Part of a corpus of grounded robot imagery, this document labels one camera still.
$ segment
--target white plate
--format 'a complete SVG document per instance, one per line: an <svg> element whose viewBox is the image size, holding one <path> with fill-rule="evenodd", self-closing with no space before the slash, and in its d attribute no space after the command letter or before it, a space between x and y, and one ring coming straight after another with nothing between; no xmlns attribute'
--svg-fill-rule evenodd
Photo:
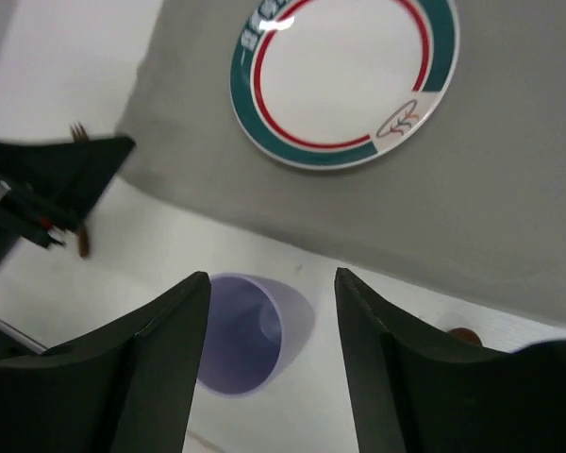
<svg viewBox="0 0 566 453"><path fill-rule="evenodd" d="M441 101L458 56L453 0L264 0L233 55L230 90L250 139L289 165L381 156Z"/></svg>

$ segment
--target black object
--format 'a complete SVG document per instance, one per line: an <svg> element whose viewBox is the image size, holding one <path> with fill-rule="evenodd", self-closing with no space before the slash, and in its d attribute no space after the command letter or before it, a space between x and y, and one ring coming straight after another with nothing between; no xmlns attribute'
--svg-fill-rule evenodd
<svg viewBox="0 0 566 453"><path fill-rule="evenodd" d="M0 453L180 453L209 288L193 274L39 356L0 338Z"/></svg>
<svg viewBox="0 0 566 453"><path fill-rule="evenodd" d="M566 341L466 344L336 275L361 453L566 451Z"/></svg>
<svg viewBox="0 0 566 453"><path fill-rule="evenodd" d="M125 136L79 143L0 143L0 261L20 238L48 247L77 231L128 156Z"/></svg>

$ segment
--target plastic cup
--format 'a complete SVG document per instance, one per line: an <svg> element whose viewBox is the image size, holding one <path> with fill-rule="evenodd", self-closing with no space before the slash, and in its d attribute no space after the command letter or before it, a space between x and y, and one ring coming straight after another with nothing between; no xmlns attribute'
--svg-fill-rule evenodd
<svg viewBox="0 0 566 453"><path fill-rule="evenodd" d="M242 274L220 274L210 281L197 380L214 394L252 394L302 350L314 326L314 312L300 293L280 281Z"/></svg>

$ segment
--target fork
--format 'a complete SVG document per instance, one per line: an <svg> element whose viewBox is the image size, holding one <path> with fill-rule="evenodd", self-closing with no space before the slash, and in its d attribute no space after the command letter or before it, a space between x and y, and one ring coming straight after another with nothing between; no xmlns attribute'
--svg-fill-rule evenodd
<svg viewBox="0 0 566 453"><path fill-rule="evenodd" d="M69 130L74 138L74 142L87 142L90 140L86 129L81 123L76 123L69 126ZM86 225L82 225L78 231L75 233L77 237L77 254L81 258L87 258L91 253L91 242L88 235L88 229Z"/></svg>

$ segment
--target gray tablecloth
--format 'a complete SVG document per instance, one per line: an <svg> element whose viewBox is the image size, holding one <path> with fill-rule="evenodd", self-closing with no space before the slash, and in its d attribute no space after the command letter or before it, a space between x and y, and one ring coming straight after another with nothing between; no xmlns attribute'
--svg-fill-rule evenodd
<svg viewBox="0 0 566 453"><path fill-rule="evenodd" d="M256 5L165 1L120 124L138 142L123 176L281 241L566 322L566 0L458 0L458 67L437 111L387 156L326 175L275 163L237 124L229 67Z"/></svg>

